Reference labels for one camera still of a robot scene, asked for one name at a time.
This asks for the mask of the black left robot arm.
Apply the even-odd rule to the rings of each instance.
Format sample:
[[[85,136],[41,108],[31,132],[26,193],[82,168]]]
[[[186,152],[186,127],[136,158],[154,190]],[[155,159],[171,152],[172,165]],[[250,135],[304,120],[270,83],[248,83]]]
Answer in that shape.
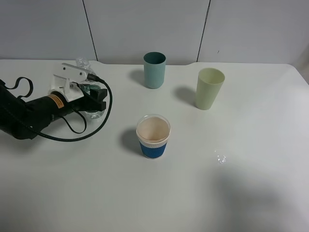
[[[0,129],[18,140],[33,139],[41,136],[58,142],[77,142],[87,139],[99,132],[106,124],[112,109],[112,91],[102,79],[95,77],[105,86],[100,90],[91,90],[89,94],[82,91],[79,99],[68,102],[59,91],[52,91],[46,96],[25,102],[24,96],[15,97],[10,88],[0,83]],[[79,138],[57,138],[42,133],[53,121],[64,119],[71,113],[82,111],[107,110],[102,124],[93,132]]]

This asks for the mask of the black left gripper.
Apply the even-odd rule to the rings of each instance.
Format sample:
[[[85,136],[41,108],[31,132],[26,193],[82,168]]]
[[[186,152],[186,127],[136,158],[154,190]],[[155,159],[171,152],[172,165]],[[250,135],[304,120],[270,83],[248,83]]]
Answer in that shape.
[[[106,109],[105,101],[93,101],[103,100],[107,97],[107,89],[90,89],[90,95],[84,94],[81,98],[68,102],[65,97],[60,93],[51,93],[49,98],[52,100],[50,108],[50,119],[55,121],[71,114],[75,111],[87,111],[87,112],[102,112]]]

